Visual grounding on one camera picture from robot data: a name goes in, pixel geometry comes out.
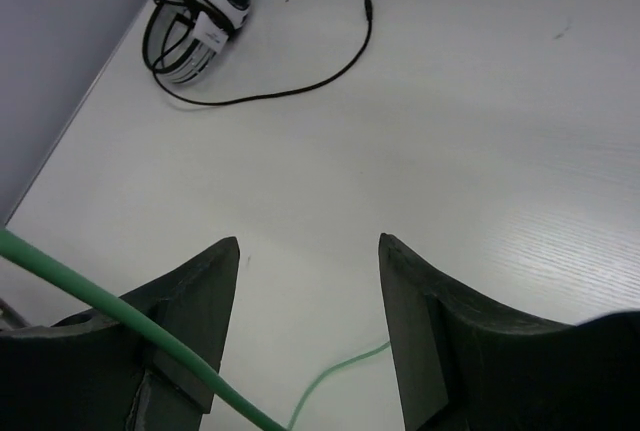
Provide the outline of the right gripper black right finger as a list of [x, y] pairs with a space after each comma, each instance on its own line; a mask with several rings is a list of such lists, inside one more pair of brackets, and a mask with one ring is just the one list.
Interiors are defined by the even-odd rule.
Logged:
[[473, 290], [393, 235], [378, 253], [406, 429], [589, 428], [576, 328]]

